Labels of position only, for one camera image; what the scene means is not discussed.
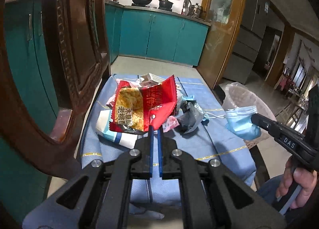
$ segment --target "metal bolt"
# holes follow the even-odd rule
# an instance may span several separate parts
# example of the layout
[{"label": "metal bolt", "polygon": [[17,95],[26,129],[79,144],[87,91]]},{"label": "metal bolt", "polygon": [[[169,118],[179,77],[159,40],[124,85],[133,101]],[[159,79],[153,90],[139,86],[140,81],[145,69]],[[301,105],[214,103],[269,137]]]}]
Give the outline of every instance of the metal bolt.
[{"label": "metal bolt", "polygon": [[138,156],[140,154],[140,150],[132,149],[130,150],[130,156]]},{"label": "metal bolt", "polygon": [[102,165],[102,161],[99,159],[95,159],[91,162],[92,167],[97,168],[100,167]]},{"label": "metal bolt", "polygon": [[180,149],[174,149],[174,150],[172,151],[172,154],[173,154],[174,156],[181,156],[182,151],[181,151]]},{"label": "metal bolt", "polygon": [[210,161],[210,164],[211,164],[211,166],[213,166],[213,167],[218,167],[218,166],[221,164],[221,162],[220,162],[220,160],[218,160],[218,159],[212,159],[212,160]]}]

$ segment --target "wok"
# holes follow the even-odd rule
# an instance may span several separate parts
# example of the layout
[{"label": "wok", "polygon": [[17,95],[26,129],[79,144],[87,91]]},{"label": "wok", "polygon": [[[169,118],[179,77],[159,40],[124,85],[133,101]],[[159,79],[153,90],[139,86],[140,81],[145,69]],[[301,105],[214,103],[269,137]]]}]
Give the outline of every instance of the wok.
[{"label": "wok", "polygon": [[148,5],[152,0],[132,0],[135,4]]}]

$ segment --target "red snack bag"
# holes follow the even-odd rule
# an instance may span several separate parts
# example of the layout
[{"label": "red snack bag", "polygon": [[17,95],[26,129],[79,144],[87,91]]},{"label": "red snack bag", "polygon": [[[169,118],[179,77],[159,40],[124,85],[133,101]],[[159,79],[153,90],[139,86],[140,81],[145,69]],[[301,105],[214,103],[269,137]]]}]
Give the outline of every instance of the red snack bag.
[{"label": "red snack bag", "polygon": [[115,94],[110,130],[115,132],[147,132],[166,121],[177,103],[174,76],[152,87],[132,88],[121,81]]}]

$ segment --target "cooking pot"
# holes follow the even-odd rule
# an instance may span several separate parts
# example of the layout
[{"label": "cooking pot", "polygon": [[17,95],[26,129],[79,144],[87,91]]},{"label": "cooking pot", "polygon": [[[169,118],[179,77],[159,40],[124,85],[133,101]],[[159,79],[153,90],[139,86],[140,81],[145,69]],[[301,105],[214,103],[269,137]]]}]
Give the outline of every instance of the cooking pot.
[{"label": "cooking pot", "polygon": [[160,1],[160,8],[166,8],[170,9],[173,6],[173,3],[170,2],[169,0],[159,0]]},{"label": "cooking pot", "polygon": [[192,9],[191,9],[191,16],[194,18],[198,18],[199,15],[201,14],[201,12],[203,12],[203,8],[198,5],[198,3],[196,3],[195,5],[192,5]]},{"label": "cooking pot", "polygon": [[135,4],[148,5],[151,3],[152,0],[132,0],[132,1]]}]

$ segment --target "tile floor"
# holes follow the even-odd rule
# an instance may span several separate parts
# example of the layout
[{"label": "tile floor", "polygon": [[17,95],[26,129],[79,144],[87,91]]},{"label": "tile floor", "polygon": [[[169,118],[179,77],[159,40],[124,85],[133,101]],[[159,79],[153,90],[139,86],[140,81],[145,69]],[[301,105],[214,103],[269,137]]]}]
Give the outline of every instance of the tile floor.
[{"label": "tile floor", "polygon": [[[180,66],[172,63],[159,62],[149,59],[130,58],[119,56],[111,66],[111,72],[125,73],[125,74],[146,74],[153,73],[158,76],[176,75],[180,77],[188,78],[200,78],[200,74],[195,68],[188,66]],[[223,80],[223,85],[230,83],[227,80]],[[287,101],[277,91],[274,91],[270,86],[264,83],[261,78],[255,73],[252,73],[248,78],[245,85],[249,90],[253,91],[259,96],[272,110],[274,114],[277,114],[287,104]],[[265,164],[267,166],[270,177],[282,174],[285,169],[285,163],[290,154],[279,144],[277,144],[272,138],[262,141],[258,144],[258,148],[263,156]],[[65,181],[60,178],[52,178],[49,194],[55,192],[60,188]],[[161,211],[165,214],[165,218],[162,220],[145,220],[138,219],[136,217],[129,217],[128,228],[183,228],[181,220],[181,211],[179,209],[168,208],[154,208],[156,211]]]}]

